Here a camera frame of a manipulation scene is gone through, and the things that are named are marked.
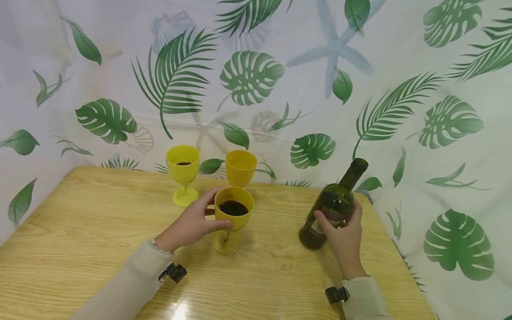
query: wood grain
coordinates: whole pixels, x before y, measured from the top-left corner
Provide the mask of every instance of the wood grain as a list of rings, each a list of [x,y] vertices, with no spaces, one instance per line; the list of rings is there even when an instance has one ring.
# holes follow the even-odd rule
[[[226,181],[198,178],[199,193]],[[0,248],[0,310],[5,319],[67,319],[144,241],[183,210],[169,175],[78,167]],[[343,319],[324,290],[341,274],[327,246],[309,251],[298,230],[318,189],[253,183],[251,220],[234,255],[212,235],[181,248],[188,275],[166,281],[137,319]],[[371,204],[364,208],[361,258],[395,320],[434,319]]]

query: sleeve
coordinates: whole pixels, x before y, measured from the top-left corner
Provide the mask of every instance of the sleeve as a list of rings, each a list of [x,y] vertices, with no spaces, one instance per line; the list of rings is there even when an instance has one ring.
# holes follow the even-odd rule
[[[123,268],[71,320],[132,320],[160,289],[159,275],[173,255],[144,242]]]
[[[371,276],[344,282],[350,298],[343,307],[347,320],[391,320],[386,303]]]

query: green glass bottle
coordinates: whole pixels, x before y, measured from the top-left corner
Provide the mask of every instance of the green glass bottle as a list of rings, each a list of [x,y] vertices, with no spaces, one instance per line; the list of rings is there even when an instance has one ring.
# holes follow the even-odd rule
[[[298,232],[298,238],[306,248],[317,250],[322,248],[327,241],[314,215],[316,210],[322,211],[335,228],[344,227],[350,220],[354,211],[352,189],[367,168],[366,160],[356,158],[339,183],[328,184],[320,191],[315,204],[308,213],[306,222]]]

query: wine glass base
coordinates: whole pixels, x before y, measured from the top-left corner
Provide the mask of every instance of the wine glass base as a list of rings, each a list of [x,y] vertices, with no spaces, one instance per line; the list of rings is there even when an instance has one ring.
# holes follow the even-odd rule
[[[185,194],[185,188],[178,189],[173,194],[173,201],[180,207],[188,207],[193,201],[199,198],[197,190],[187,187],[187,193]]]
[[[240,249],[241,240],[238,232],[230,232],[229,240],[228,233],[219,230],[214,235],[214,248],[218,253],[229,255],[237,252]]]

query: plastic wine glass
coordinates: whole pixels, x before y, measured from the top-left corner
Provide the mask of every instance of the plastic wine glass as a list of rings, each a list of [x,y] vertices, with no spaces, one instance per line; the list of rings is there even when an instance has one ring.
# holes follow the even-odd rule
[[[258,165],[255,155],[245,150],[233,150],[226,155],[226,178],[240,188],[249,184]]]
[[[220,209],[226,201],[237,201],[243,204],[248,212],[241,216],[232,216]],[[242,244],[240,230],[245,227],[254,208],[254,198],[249,191],[240,187],[226,187],[215,195],[215,219],[229,220],[233,223],[230,230],[219,230],[214,236],[214,248],[221,254],[233,254],[240,249]]]
[[[199,150],[189,145],[178,145],[167,151],[166,160],[170,176],[183,187],[173,194],[173,201],[180,207],[187,207],[199,197],[198,192],[189,187],[199,172]]]

